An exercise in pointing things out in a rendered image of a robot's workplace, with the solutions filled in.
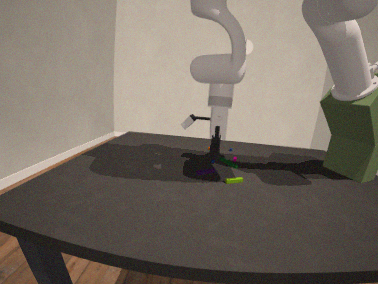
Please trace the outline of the lime green rod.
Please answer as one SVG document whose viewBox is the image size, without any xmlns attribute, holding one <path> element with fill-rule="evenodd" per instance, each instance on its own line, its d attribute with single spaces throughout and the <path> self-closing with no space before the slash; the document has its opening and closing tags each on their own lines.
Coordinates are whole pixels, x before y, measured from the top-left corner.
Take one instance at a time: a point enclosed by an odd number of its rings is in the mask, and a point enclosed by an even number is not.
<svg viewBox="0 0 378 284">
<path fill-rule="evenodd" d="M 239 183 L 239 182 L 243 182 L 243 178 L 242 177 L 225 179 L 225 183 L 226 184 Z"/>
</svg>

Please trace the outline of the purple rod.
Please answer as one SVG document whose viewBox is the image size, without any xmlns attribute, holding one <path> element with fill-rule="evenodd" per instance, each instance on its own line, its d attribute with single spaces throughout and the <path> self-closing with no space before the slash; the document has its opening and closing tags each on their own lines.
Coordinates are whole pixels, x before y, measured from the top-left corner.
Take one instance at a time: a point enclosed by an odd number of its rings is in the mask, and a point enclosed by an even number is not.
<svg viewBox="0 0 378 284">
<path fill-rule="evenodd" d="M 203 174 L 209 174 L 209 173 L 214 173 L 214 172 L 215 172 L 214 168 L 204 169 L 204 170 L 196 171 L 196 175 L 203 175 Z"/>
</svg>

